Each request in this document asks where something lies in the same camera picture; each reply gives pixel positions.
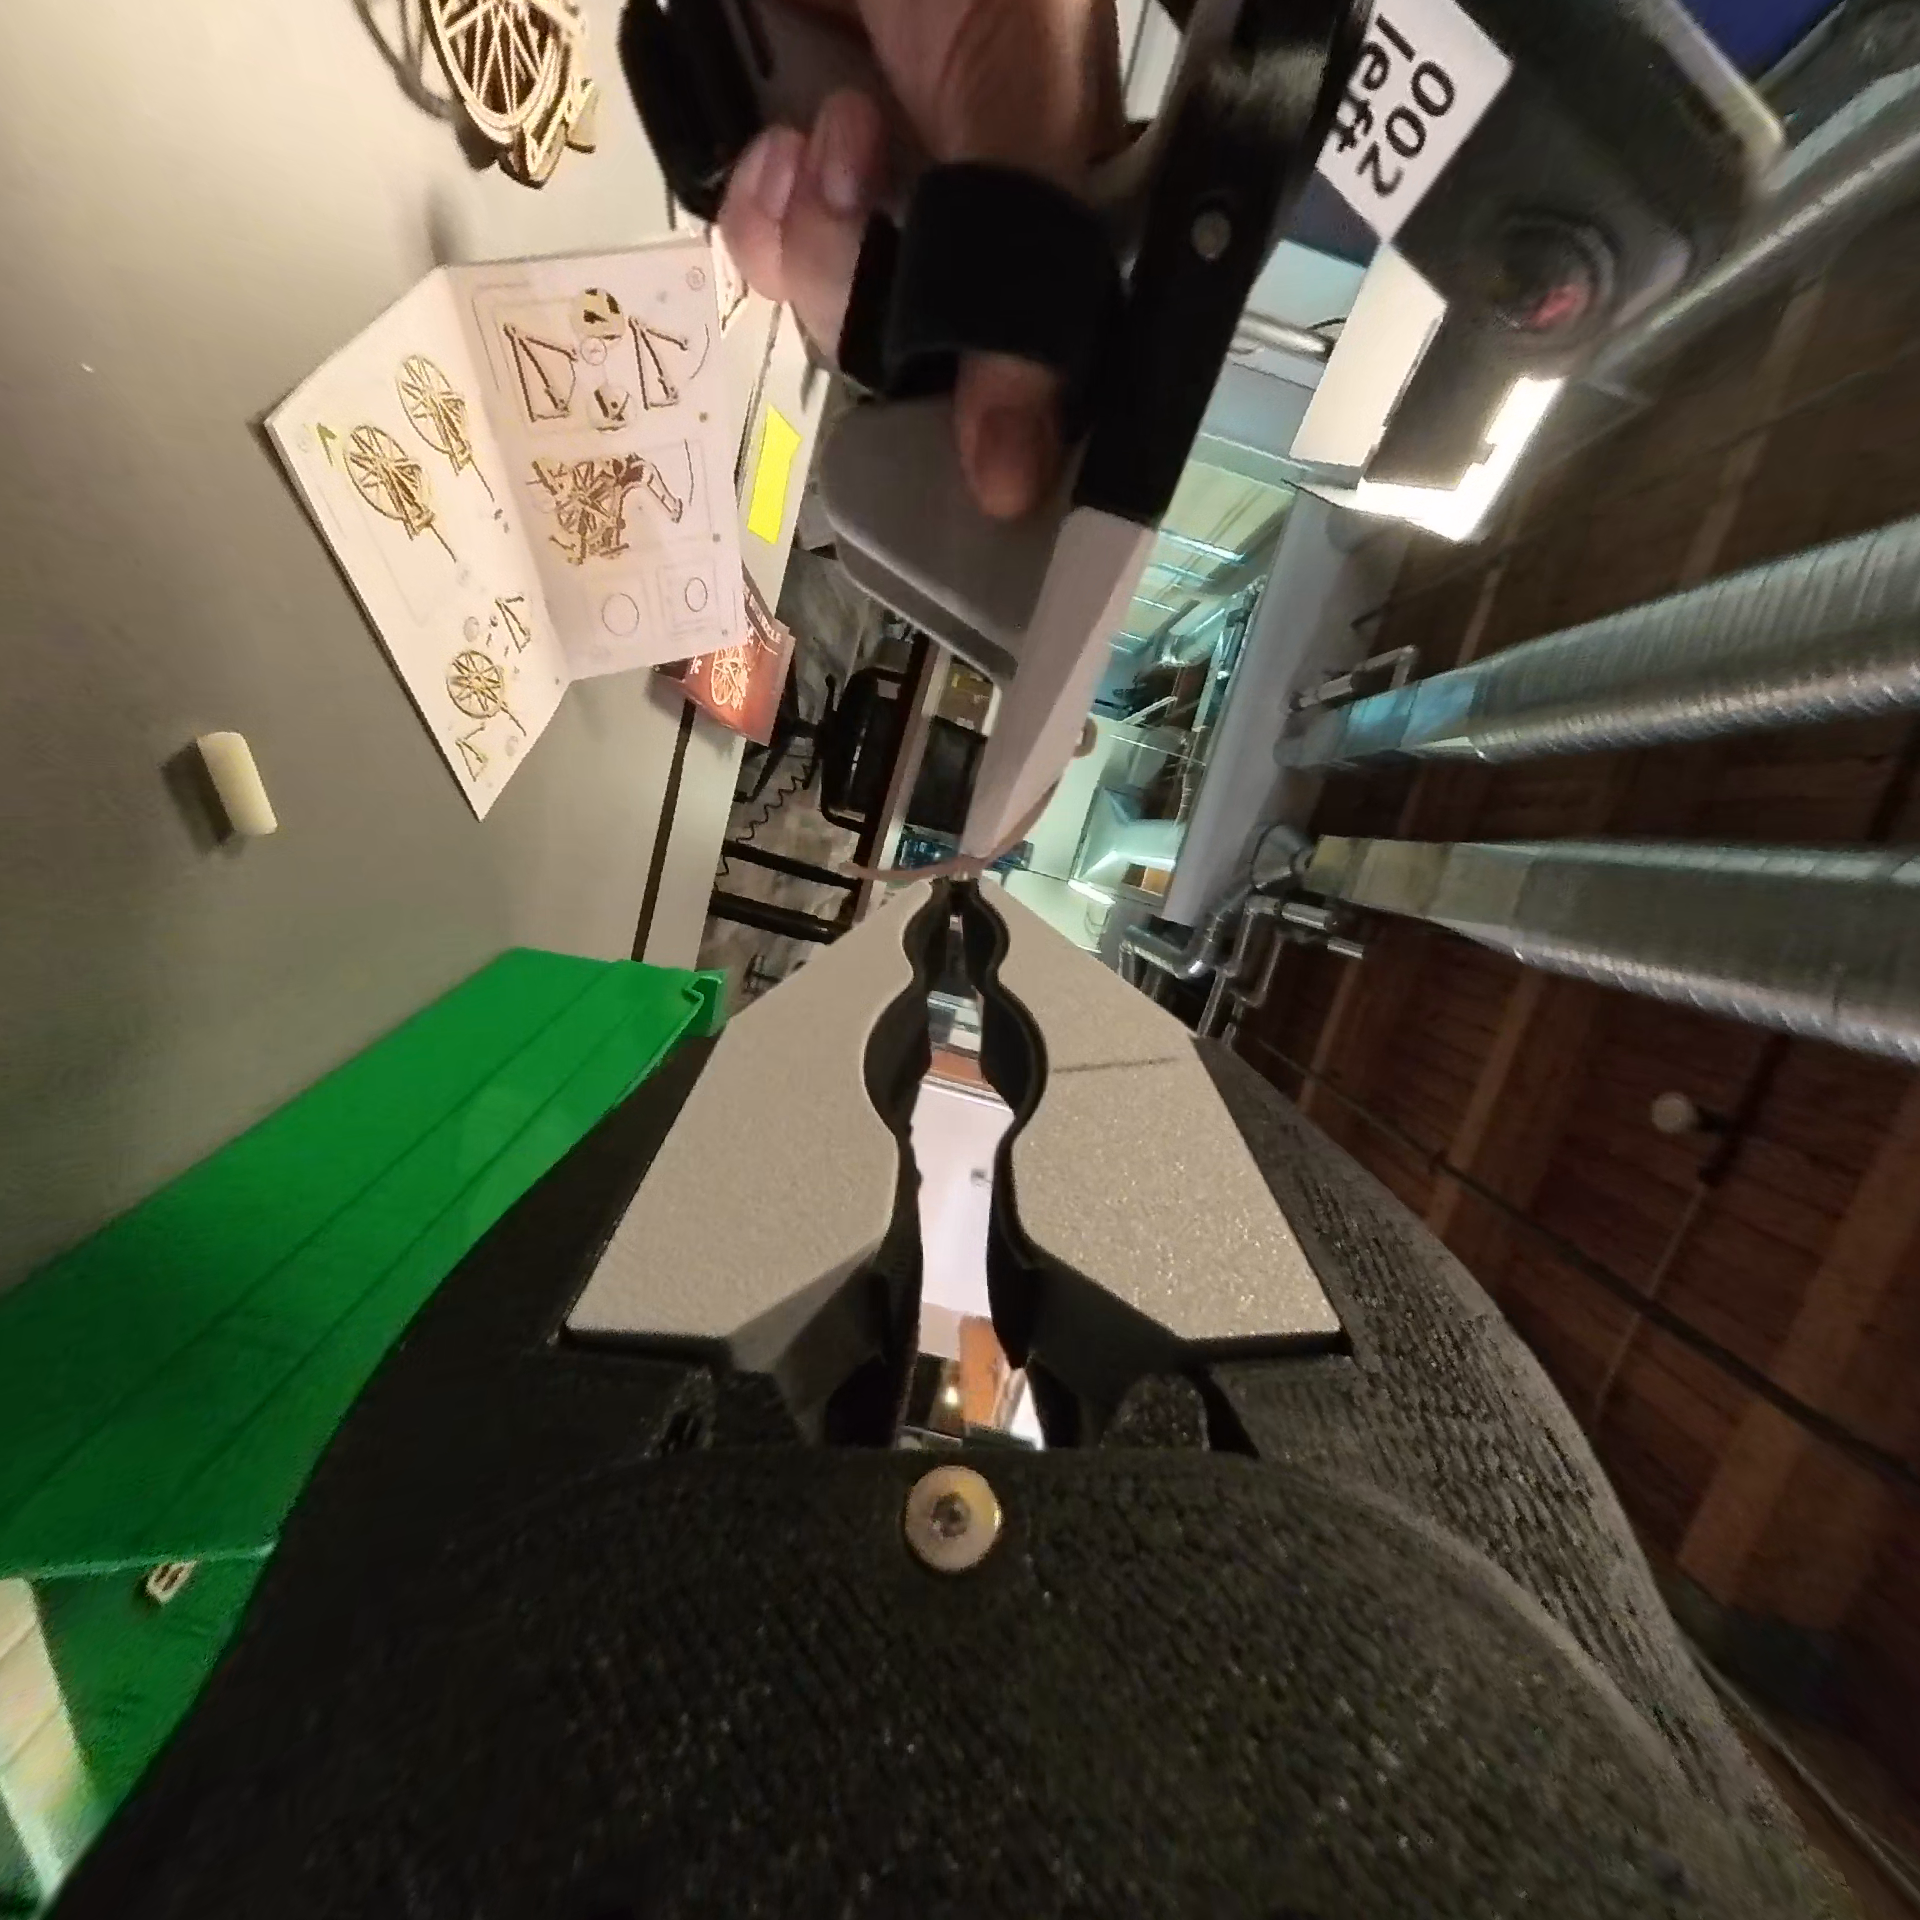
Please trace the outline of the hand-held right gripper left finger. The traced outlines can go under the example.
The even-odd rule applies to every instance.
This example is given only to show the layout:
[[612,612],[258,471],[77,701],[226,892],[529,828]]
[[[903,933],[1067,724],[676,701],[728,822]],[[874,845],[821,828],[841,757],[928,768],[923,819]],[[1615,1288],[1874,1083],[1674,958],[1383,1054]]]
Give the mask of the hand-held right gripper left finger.
[[912,1120],[953,892],[919,879],[735,1016],[567,1310],[591,1348],[895,1420],[921,1329]]

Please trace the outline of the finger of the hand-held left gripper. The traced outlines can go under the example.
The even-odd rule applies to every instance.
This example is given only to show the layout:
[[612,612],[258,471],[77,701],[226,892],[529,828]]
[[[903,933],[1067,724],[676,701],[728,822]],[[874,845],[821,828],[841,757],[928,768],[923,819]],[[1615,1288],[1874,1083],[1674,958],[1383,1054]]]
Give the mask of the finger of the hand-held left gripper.
[[1112,637],[1159,533],[1155,521],[1093,508],[1065,516],[976,768],[967,861],[978,869],[1026,838],[1080,755]]

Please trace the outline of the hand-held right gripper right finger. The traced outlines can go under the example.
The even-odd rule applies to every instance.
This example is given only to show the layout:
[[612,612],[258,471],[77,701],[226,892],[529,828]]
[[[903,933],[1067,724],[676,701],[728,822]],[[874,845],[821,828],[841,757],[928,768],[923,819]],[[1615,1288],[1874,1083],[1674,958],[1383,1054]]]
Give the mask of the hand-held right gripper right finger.
[[1112,1420],[1148,1377],[1341,1355],[1341,1321],[1176,1015],[997,886],[964,889],[1000,1344],[1042,1420]]

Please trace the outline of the wooden arc part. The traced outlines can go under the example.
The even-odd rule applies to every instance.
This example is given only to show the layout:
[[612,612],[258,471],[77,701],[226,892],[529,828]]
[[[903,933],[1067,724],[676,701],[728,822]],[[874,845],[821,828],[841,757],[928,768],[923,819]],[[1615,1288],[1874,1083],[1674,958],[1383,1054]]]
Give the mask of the wooden arc part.
[[962,726],[947,717],[931,717],[923,737],[921,764],[906,805],[903,829],[919,836],[937,838],[945,852],[936,856],[896,856],[892,861],[850,861],[847,872],[857,879],[875,884],[895,884],[903,879],[962,876],[1007,871],[1018,863],[1018,854],[1026,845],[1031,831],[1052,805],[1065,774],[1040,792],[1040,797],[1000,833],[988,852],[962,852],[961,831],[967,825],[976,768],[991,745],[991,737],[972,726]]

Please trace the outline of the dark model kit box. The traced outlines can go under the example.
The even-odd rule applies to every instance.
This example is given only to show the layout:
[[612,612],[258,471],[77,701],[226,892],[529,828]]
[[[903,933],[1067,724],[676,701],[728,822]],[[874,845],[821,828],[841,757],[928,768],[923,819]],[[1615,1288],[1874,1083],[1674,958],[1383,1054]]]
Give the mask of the dark model kit box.
[[795,637],[754,595],[740,635],[721,648],[653,667],[703,713],[754,748],[773,742]]

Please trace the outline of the wooden bicycle model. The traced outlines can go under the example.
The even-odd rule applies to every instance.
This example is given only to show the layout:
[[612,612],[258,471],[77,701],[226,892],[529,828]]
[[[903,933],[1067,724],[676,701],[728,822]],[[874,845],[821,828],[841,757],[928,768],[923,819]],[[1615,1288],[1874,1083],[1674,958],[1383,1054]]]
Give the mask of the wooden bicycle model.
[[525,188],[600,145],[604,91],[578,1],[357,1],[401,91],[450,123],[469,165]]

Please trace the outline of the person's left hand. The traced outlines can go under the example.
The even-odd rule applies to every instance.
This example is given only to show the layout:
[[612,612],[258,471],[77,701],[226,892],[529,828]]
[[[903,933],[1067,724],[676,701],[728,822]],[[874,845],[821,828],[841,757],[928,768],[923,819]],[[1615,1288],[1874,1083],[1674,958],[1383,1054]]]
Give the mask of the person's left hand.
[[[984,159],[1082,188],[1128,140],[1117,14],[1106,1],[823,1],[867,41],[931,159]],[[721,237],[740,279],[837,361],[861,233],[892,190],[883,107],[841,88],[739,157]],[[1031,515],[1065,459],[1061,382],[1010,355],[955,371],[952,427],[973,503]]]

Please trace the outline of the black office chair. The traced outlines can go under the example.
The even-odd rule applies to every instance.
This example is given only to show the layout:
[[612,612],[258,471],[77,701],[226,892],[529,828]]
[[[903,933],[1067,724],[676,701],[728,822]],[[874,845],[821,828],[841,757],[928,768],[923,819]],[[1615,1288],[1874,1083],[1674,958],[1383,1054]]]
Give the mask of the black office chair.
[[865,664],[834,689],[813,728],[807,784],[821,814],[841,831],[867,831],[877,819],[912,713],[908,675]]

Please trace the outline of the yellow sticky note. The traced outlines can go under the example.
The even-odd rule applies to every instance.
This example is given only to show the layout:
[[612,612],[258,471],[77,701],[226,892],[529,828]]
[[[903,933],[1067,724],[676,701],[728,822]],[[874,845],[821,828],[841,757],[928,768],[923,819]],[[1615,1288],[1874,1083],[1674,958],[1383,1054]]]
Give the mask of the yellow sticky note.
[[802,467],[807,437],[776,404],[761,408],[757,449],[747,489],[747,535],[779,545],[785,536],[787,499],[795,469]]

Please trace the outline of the green plastic bin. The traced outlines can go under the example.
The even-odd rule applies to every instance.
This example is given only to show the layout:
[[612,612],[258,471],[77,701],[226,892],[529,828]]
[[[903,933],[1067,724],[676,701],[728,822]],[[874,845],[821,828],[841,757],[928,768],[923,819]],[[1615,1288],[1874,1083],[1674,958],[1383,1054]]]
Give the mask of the green plastic bin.
[[509,949],[5,1293],[5,1916],[175,1733],[426,1301],[725,1019],[714,971]]

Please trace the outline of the white instruction booklet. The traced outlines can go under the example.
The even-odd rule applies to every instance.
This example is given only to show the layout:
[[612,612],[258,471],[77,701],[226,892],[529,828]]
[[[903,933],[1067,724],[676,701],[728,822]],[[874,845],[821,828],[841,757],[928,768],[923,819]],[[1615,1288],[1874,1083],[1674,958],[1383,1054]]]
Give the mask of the white instruction booklet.
[[436,268],[267,421],[488,819],[575,683],[747,630],[714,245]]

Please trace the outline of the white wax cylinder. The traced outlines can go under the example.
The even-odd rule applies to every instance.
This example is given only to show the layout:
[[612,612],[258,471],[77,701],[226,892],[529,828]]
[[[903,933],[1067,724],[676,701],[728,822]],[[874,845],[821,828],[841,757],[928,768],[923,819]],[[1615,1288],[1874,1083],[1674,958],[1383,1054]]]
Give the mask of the white wax cylinder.
[[250,741],[232,728],[203,732],[195,737],[195,755],[225,833],[239,840],[274,836],[280,814]]

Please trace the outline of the round silver ceiling duct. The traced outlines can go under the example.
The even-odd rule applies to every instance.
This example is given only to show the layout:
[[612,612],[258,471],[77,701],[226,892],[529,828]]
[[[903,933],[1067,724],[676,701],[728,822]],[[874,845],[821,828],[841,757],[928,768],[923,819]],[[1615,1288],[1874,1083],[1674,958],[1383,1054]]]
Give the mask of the round silver ceiling duct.
[[1919,516],[1319,711],[1275,764],[1484,764],[1689,745],[1919,707]]

